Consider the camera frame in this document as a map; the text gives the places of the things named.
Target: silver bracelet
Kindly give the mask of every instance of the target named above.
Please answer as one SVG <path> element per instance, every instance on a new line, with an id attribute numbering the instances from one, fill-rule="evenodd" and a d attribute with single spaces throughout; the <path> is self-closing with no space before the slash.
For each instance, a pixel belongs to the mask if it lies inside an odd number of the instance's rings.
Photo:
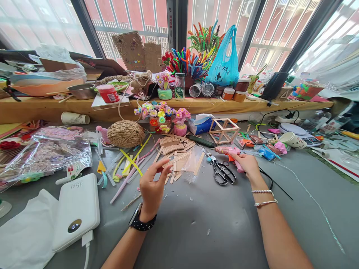
<path id="1" fill-rule="evenodd" d="M 274 193 L 271 190 L 255 190 L 252 191 L 252 193 L 271 193 L 272 196 L 274 197 Z"/>
<path id="2" fill-rule="evenodd" d="M 270 204 L 270 203 L 276 203 L 276 204 L 278 204 L 278 201 L 277 201 L 277 199 L 274 199 L 274 201 L 268 201 L 268 202 L 263 202 L 263 203 L 255 203 L 254 204 L 254 206 L 255 207 L 261 207 L 261 206 L 263 206 L 263 205 L 267 205 L 267 204 Z"/>

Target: metal bowl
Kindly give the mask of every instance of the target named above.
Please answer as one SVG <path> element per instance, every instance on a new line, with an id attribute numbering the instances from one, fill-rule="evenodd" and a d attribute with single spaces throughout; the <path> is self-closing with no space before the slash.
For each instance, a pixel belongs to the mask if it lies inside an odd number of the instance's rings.
<path id="1" fill-rule="evenodd" d="M 80 84 L 80 85 L 76 85 L 76 86 L 71 86 L 67 89 L 69 90 L 70 93 L 73 94 L 73 96 L 77 100 L 92 99 L 92 98 L 95 98 L 95 96 L 97 94 L 94 91 L 95 90 L 94 84 Z"/>

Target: black smartwatch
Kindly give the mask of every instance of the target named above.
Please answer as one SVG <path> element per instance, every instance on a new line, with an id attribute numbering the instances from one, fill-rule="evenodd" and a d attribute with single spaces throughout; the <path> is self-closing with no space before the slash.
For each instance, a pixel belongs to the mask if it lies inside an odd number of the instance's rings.
<path id="1" fill-rule="evenodd" d="M 139 214 L 141 212 L 141 208 L 142 208 L 142 205 L 143 203 L 140 202 L 136 211 L 134 212 L 130 222 L 128 223 L 128 225 L 130 227 L 133 227 L 135 228 L 136 230 L 139 230 L 141 232 L 145 232 L 145 231 L 148 231 L 149 229 L 152 228 L 152 226 L 154 225 L 154 223 L 156 222 L 156 217 L 157 217 L 157 214 L 154 216 L 154 218 L 152 220 L 150 220 L 149 222 L 141 222 L 139 220 Z"/>

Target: hot glue gun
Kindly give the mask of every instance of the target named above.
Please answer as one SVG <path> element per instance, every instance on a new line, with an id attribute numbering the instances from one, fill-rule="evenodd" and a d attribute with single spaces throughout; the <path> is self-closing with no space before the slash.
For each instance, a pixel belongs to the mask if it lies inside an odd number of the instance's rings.
<path id="1" fill-rule="evenodd" d="M 229 153 L 235 153 L 237 155 L 240 154 L 240 149 L 238 148 L 231 148 L 231 147 L 223 147 L 223 146 L 218 146 L 215 147 L 214 150 L 218 153 L 221 154 L 225 154 L 228 156 L 228 162 L 234 162 L 236 167 L 237 167 L 237 172 L 238 173 L 244 173 L 243 168 L 240 166 L 239 162 L 237 162 L 235 159 L 232 158 L 231 155 L 229 155 Z"/>

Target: tissue box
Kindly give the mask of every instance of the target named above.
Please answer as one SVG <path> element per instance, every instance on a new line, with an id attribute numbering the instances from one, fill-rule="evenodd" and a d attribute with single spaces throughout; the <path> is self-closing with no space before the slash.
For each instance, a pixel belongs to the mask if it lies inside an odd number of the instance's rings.
<path id="1" fill-rule="evenodd" d="M 194 135 L 213 131 L 216 127 L 216 123 L 213 123 L 212 129 L 212 118 L 215 118 L 212 114 L 198 114 L 195 119 L 188 120 L 188 128 Z"/>

